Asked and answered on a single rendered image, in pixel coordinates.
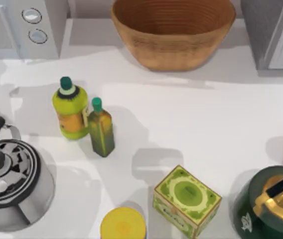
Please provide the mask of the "square dark green bottle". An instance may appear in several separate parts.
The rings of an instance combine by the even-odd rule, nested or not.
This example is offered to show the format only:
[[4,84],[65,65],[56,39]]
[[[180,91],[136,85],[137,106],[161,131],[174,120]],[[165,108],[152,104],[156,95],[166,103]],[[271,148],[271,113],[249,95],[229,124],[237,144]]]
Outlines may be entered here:
[[115,149],[112,116],[103,109],[99,97],[92,99],[93,110],[88,116],[88,125],[93,151],[107,157]]

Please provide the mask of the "round yellow-green bottle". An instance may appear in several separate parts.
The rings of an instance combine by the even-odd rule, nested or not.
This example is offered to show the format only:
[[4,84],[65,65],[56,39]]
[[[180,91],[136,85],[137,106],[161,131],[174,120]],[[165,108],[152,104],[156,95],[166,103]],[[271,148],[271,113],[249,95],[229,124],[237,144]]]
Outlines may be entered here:
[[68,76],[61,77],[60,87],[52,97],[59,128],[64,137],[81,139],[89,133],[88,95]]

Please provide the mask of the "brown woven basket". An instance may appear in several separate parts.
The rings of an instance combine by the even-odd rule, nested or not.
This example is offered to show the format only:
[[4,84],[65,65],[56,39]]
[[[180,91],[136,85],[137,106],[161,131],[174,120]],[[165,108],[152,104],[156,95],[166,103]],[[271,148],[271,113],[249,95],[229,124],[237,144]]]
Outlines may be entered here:
[[110,13],[125,47],[153,71],[201,66],[236,18],[230,0],[114,0]]

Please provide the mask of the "green tea box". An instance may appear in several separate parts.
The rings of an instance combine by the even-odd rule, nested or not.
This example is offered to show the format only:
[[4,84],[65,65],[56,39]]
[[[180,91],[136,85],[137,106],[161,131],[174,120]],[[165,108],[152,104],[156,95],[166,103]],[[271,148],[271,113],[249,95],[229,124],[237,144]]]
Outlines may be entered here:
[[153,207],[188,239],[197,239],[216,215],[222,197],[177,165],[155,188]]

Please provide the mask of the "yellow can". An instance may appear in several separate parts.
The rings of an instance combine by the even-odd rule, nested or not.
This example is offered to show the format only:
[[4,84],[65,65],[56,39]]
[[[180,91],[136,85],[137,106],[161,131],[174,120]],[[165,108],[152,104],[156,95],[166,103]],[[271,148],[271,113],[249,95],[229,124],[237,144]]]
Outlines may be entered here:
[[100,224],[100,239],[146,239],[144,217],[131,207],[109,211]]

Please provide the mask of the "small microwave knob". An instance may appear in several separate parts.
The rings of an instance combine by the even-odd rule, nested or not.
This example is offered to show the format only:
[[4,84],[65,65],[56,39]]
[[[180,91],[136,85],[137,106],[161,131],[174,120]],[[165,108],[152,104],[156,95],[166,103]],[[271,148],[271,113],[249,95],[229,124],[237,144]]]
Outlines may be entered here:
[[28,32],[29,39],[35,44],[44,44],[48,40],[47,34],[41,29],[32,29]]

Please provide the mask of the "large microwave knob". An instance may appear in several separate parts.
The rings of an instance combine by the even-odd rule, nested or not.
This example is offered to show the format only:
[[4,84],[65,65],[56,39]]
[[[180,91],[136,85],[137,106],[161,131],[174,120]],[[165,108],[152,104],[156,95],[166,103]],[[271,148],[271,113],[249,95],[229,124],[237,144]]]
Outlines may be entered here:
[[42,20],[42,14],[35,8],[24,9],[21,13],[22,18],[30,24],[38,24]]

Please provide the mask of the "dark green and gold kettle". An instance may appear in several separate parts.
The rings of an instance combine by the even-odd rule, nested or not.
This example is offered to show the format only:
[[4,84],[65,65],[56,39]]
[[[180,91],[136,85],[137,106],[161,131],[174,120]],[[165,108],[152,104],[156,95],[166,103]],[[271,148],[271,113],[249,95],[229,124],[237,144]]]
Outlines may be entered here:
[[245,184],[233,224],[240,239],[283,239],[283,166],[264,168]]

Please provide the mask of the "pale microwave oven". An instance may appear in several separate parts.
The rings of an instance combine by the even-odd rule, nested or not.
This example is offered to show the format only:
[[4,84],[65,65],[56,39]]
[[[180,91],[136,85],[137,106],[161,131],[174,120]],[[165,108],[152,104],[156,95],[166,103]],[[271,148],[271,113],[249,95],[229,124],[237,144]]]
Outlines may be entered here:
[[[29,8],[41,12],[40,23],[22,18],[22,11]],[[58,59],[69,13],[68,0],[0,0],[0,59]],[[36,28],[47,34],[44,44],[29,39],[28,32]]]

